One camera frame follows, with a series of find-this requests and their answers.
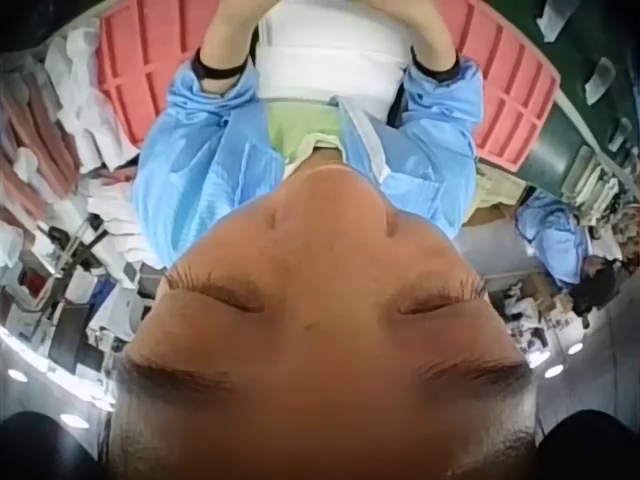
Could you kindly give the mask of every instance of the person's left hand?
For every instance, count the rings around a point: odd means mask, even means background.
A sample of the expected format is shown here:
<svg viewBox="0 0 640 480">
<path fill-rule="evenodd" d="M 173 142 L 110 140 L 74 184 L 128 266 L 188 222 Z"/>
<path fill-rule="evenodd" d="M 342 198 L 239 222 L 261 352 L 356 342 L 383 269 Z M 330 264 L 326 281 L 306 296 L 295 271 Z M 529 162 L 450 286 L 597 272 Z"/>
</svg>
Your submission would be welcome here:
<svg viewBox="0 0 640 480">
<path fill-rule="evenodd" d="M 221 0 L 216 13 L 217 24 L 224 28 L 253 29 L 280 0 Z"/>
</svg>

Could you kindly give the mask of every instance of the black strap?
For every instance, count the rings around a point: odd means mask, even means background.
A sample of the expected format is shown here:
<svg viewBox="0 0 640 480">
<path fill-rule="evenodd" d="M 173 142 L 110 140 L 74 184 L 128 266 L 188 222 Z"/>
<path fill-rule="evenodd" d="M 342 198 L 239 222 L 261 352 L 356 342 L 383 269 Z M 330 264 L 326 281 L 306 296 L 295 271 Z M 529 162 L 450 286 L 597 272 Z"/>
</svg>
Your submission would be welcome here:
<svg viewBox="0 0 640 480">
<path fill-rule="evenodd" d="M 427 68 L 425 65 L 420 63 L 420 60 L 418 60 L 418 55 L 416 54 L 416 50 L 413 47 L 411 47 L 411 57 L 413 58 L 413 64 L 416 66 L 418 71 L 429 78 L 433 78 L 436 82 L 450 82 L 458 78 L 458 76 L 460 75 L 460 55 L 456 56 L 456 63 L 453 64 L 453 67 L 444 72 L 431 70 L 430 68 Z"/>
<path fill-rule="evenodd" d="M 229 78 L 237 77 L 238 75 L 242 75 L 245 68 L 247 68 L 247 63 L 249 62 L 249 57 L 245 59 L 242 65 L 238 65 L 233 68 L 219 69 L 219 68 L 211 68 L 208 65 L 205 65 L 200 58 L 200 49 L 196 51 L 196 54 L 193 56 L 193 60 L 191 61 L 191 67 L 193 68 L 193 73 L 196 74 L 198 80 L 227 80 Z"/>
</svg>

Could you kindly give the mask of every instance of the person in blue shirt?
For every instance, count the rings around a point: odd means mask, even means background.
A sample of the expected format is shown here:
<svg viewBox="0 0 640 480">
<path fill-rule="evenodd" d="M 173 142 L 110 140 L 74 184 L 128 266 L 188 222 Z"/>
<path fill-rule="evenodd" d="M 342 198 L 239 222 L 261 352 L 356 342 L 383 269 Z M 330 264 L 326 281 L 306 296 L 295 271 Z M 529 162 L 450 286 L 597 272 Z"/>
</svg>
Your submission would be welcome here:
<svg viewBox="0 0 640 480">
<path fill-rule="evenodd" d="M 594 255 L 587 228 L 578 224 L 567 204 L 542 190 L 518 209 L 516 229 L 558 286 L 569 293 L 573 311 L 588 328 L 586 316 L 615 295 L 615 262 Z"/>
<path fill-rule="evenodd" d="M 431 0 L 368 0 L 415 37 L 399 127 L 268 104 L 246 58 L 276 3 L 221 1 L 142 150 L 169 273 L 118 361 L 114 478 L 525 478 L 531 369 L 451 243 L 481 72 Z"/>
</svg>

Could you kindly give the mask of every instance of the rolled-up sleeve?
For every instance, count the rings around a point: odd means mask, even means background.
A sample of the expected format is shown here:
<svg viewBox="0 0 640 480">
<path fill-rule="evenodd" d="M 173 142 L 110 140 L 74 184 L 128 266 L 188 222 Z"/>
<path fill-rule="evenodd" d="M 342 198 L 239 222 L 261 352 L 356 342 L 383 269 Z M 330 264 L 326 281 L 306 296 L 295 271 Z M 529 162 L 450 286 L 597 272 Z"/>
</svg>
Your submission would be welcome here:
<svg viewBox="0 0 640 480">
<path fill-rule="evenodd" d="M 229 117 L 258 101 L 257 83 L 251 64 L 224 95 L 203 92 L 190 65 L 176 74 L 167 108 L 140 153 L 133 192 L 142 231 L 166 265 L 183 253 L 181 232 L 198 202 Z"/>
<path fill-rule="evenodd" d="M 437 223 L 462 226 L 476 189 L 474 129 L 484 116 L 482 72 L 463 59 L 455 80 L 439 83 L 412 66 L 405 78 L 408 108 L 400 130 L 423 151 L 442 185 Z"/>
</svg>

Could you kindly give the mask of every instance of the closed eye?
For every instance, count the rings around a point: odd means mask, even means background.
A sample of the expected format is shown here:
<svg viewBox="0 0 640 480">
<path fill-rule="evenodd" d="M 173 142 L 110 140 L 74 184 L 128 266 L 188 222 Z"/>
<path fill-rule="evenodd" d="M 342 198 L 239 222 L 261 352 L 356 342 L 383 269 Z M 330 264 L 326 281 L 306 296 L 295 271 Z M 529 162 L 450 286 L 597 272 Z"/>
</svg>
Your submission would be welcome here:
<svg viewBox="0 0 640 480">
<path fill-rule="evenodd" d="M 165 275 L 169 290 L 185 290 L 212 298 L 244 313 L 263 313 L 264 295 L 256 284 L 237 277 L 205 278 L 193 275 L 189 268 L 174 269 Z"/>
<path fill-rule="evenodd" d="M 414 292 L 405 293 L 406 300 L 400 303 L 398 309 L 402 315 L 420 315 L 435 312 L 457 303 L 480 300 L 487 296 L 486 283 L 478 278 L 468 277 L 457 287 L 443 286 L 440 290 L 421 293 L 420 285 L 416 285 Z"/>
</svg>

